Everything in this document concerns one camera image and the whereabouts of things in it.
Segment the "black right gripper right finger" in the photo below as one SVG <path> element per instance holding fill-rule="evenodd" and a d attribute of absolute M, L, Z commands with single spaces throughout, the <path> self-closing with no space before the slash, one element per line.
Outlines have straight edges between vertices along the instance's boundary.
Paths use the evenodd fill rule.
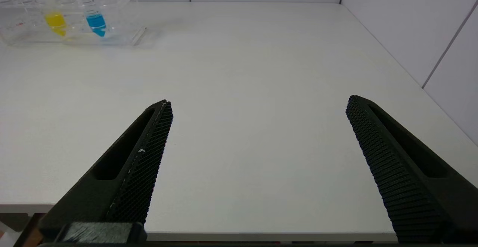
<path fill-rule="evenodd" d="M 345 114 L 400 244 L 477 244 L 475 185 L 371 100 Z"/>

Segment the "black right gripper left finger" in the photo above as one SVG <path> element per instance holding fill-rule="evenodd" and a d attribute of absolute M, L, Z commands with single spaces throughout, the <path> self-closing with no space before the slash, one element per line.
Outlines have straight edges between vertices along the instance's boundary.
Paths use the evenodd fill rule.
<path fill-rule="evenodd" d="M 152 104 L 41 218 L 44 244 L 142 244 L 174 114 Z"/>

